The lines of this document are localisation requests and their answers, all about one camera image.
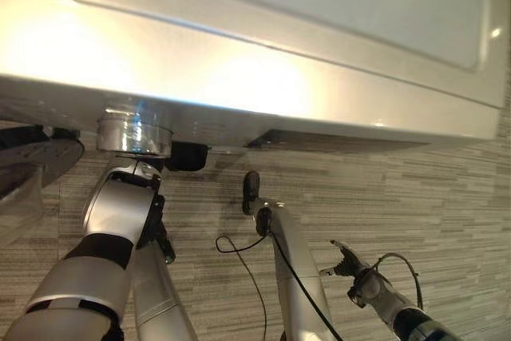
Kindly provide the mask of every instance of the silver metal surface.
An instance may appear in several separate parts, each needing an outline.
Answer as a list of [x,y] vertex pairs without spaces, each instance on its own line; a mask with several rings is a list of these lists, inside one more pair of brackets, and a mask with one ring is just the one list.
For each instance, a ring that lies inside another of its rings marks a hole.
[[33,311],[17,319],[4,341],[96,341],[110,328],[110,319],[95,311],[60,308]]
[[153,202],[149,188],[109,179],[113,172],[125,172],[151,180],[160,174],[142,161],[116,157],[107,167],[84,208],[85,234],[105,233],[122,236],[136,244]]
[[396,315],[408,307],[415,308],[404,295],[381,276],[369,276],[360,287],[361,300],[373,307],[378,317],[392,330]]
[[140,341],[197,341],[157,243],[135,252],[132,286]]
[[493,1],[496,60],[471,72],[246,0],[0,0],[0,118],[96,132],[112,97],[132,97],[175,140],[211,146],[269,129],[491,139],[509,24]]
[[256,220],[259,207],[271,209],[270,227],[274,237],[275,273],[287,339],[290,341],[333,340],[333,335],[296,283],[275,243],[275,240],[278,240],[296,275],[311,294],[322,313],[330,319],[330,310],[318,269],[298,225],[283,207],[283,203],[258,197],[250,203],[250,206],[251,210],[253,208],[257,209]]
[[41,282],[27,308],[48,299],[87,299],[101,303],[122,319],[129,293],[129,272],[99,257],[59,261]]
[[99,120],[97,148],[137,156],[170,157],[172,132],[148,123],[145,114],[107,109]]

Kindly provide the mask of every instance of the wire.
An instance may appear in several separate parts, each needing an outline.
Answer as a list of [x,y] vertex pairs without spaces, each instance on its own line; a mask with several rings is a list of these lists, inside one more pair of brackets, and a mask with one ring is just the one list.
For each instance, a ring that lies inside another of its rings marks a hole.
[[[263,341],[266,340],[266,330],[267,330],[267,312],[266,312],[266,305],[264,305],[264,300],[263,300],[263,295],[261,295],[261,291],[259,290],[259,286],[257,285],[257,282],[256,282],[256,279],[254,278],[254,275],[252,274],[252,272],[250,271],[250,269],[248,268],[247,264],[245,263],[245,260],[243,260],[243,257],[241,257],[240,255],[240,252],[242,251],[246,251],[250,248],[253,248],[255,247],[258,243],[260,243],[261,241],[263,241],[264,239],[266,238],[266,235],[264,235],[263,237],[261,237],[260,239],[258,239],[254,244],[251,244],[251,245],[248,245],[247,247],[245,248],[237,248],[234,243],[232,242],[231,238],[227,235],[221,235],[221,236],[218,236],[216,237],[216,240],[215,240],[215,245],[216,245],[216,250],[220,253],[235,253],[238,258],[240,259],[241,263],[243,264],[243,266],[245,267],[245,269],[247,270],[248,272],[248,275],[250,276],[250,278],[252,279],[252,282],[254,283],[254,287],[255,289],[257,290],[257,295],[259,296],[259,300],[261,301],[261,306],[263,307],[263,314],[264,314],[264,328],[263,328]],[[232,246],[232,250],[231,251],[225,251],[223,249],[220,249],[220,246],[218,245],[218,240],[220,239],[226,239],[229,244]]]
[[370,269],[378,271],[378,266],[384,261],[384,259],[388,259],[389,257],[396,257],[400,260],[403,260],[406,263],[406,266],[408,267],[408,269],[410,269],[410,273],[412,274],[412,277],[414,277],[415,290],[417,291],[417,306],[419,307],[419,309],[422,310],[423,309],[422,291],[421,291],[421,284],[418,281],[418,273],[415,271],[414,267],[412,266],[410,261],[408,261],[406,259],[405,256],[402,256],[399,253],[393,253],[393,252],[386,253],[385,255],[380,257],[378,259],[378,261],[376,262],[376,264],[373,265]]
[[[224,251],[222,249],[220,249],[220,247],[218,246],[218,240],[220,239],[226,239],[229,243],[231,243],[232,245],[232,250],[231,251]],[[258,243],[260,243],[261,241],[263,241],[264,239],[266,239],[266,235],[261,237],[260,239],[258,239],[254,244],[250,244],[248,245],[247,247],[245,248],[237,248],[234,246],[234,244],[232,243],[231,239],[229,238],[229,236],[227,235],[221,235],[221,236],[218,236],[216,237],[216,240],[215,240],[215,245],[216,245],[216,250],[220,253],[238,253],[238,252],[242,252],[242,251],[247,251],[248,249],[250,248],[254,248]]]
[[303,294],[307,297],[307,299],[309,300],[309,303],[311,303],[312,307],[318,314],[319,318],[324,322],[324,324],[327,326],[328,330],[331,332],[331,334],[334,336],[334,338],[337,341],[344,341],[343,337],[341,337],[340,334],[334,329],[334,327],[331,325],[330,321],[328,321],[328,318],[323,314],[321,309],[318,307],[318,304],[316,304],[316,302],[314,301],[314,299],[312,299],[312,297],[309,294],[309,292],[307,291],[307,289],[303,286],[302,281],[300,281],[300,278],[298,277],[298,275],[295,272],[295,269],[293,269],[289,260],[287,260],[287,257],[284,254],[282,248],[280,247],[280,243],[277,240],[275,233],[273,233],[272,231],[269,231],[268,233],[271,233],[273,235],[273,240],[275,240],[275,244],[277,244],[277,248],[279,249],[280,255],[282,256],[284,263],[286,263],[291,274],[293,275],[293,277],[295,277],[295,280],[298,283],[298,285],[300,286],[300,289],[302,289]]

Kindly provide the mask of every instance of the black joint band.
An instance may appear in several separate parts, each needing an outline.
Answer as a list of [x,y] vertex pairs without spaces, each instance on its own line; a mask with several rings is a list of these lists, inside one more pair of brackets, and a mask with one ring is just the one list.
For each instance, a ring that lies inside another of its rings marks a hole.
[[426,313],[417,308],[403,309],[394,320],[394,333],[399,339],[408,339],[416,327],[430,320],[431,318]]
[[41,301],[40,303],[36,303],[29,307],[26,313],[31,313],[32,311],[41,311],[43,309],[48,309],[51,304],[51,299],[47,299],[45,301]]
[[84,237],[76,248],[64,257],[64,260],[84,256],[98,257],[110,260],[126,269],[132,249],[133,243],[124,237],[93,233]]

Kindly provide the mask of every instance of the appliance door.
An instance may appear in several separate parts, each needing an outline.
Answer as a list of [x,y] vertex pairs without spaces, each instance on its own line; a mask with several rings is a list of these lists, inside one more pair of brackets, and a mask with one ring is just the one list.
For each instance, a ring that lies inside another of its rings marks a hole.
[[[497,127],[505,73],[497,59],[467,72],[246,0],[0,4],[4,119],[95,131],[106,110],[135,105],[175,140],[228,147],[272,132],[459,143],[491,139]],[[497,37],[488,52],[500,57],[503,44]],[[381,71],[369,66],[385,57]],[[482,79],[492,79],[493,100],[440,92],[398,71],[419,73],[425,63],[428,76],[467,89],[489,71]]]

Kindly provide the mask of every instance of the black plastic piece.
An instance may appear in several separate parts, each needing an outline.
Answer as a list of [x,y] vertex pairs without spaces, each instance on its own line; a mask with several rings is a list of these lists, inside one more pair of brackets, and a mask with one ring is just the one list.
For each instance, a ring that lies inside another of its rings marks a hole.
[[121,329],[121,325],[119,324],[120,319],[117,316],[117,313],[102,305],[100,303],[94,303],[93,301],[88,301],[87,299],[83,299],[78,304],[78,307],[83,309],[88,309],[90,311],[95,311],[108,317],[110,319],[110,329],[106,332],[103,337],[101,337],[101,341],[123,341],[125,339],[125,334]]
[[271,209],[268,207],[261,208],[255,219],[255,229],[259,236],[266,236],[270,230]]
[[172,263],[176,259],[176,253],[174,252],[174,248],[168,239],[167,230],[162,222],[158,225],[158,229],[156,232],[155,240],[158,245],[160,245],[160,249],[163,252],[163,256],[165,257],[165,262],[167,264]]
[[84,237],[76,248],[64,257],[64,260],[83,256],[99,257],[126,269],[132,249],[133,243],[124,237],[93,233]]
[[199,171],[206,165],[209,147],[204,144],[172,142],[170,158],[165,167],[171,171]]
[[124,183],[133,184],[137,187],[151,188],[153,191],[160,189],[161,180],[157,175],[153,175],[151,180],[145,179],[144,177],[133,175],[132,173],[126,172],[112,172],[110,173],[110,179],[122,181]]
[[403,309],[394,320],[394,333],[400,340],[408,340],[412,331],[426,321],[431,321],[431,318],[423,311],[415,308]]
[[41,311],[43,309],[48,309],[48,307],[51,304],[51,299],[46,299],[45,301],[41,301],[40,303],[36,303],[35,305],[32,305],[26,313],[31,313],[33,311]]
[[250,171],[243,179],[243,203],[241,208],[245,215],[250,215],[248,203],[259,197],[259,174],[256,171]]
[[49,140],[42,132],[42,125],[0,129],[0,150]]
[[142,229],[141,238],[137,242],[137,249],[144,247],[149,241],[156,238],[156,234],[161,224],[161,217],[163,216],[163,207],[165,198],[162,195],[155,195],[151,208],[145,219],[144,228]]

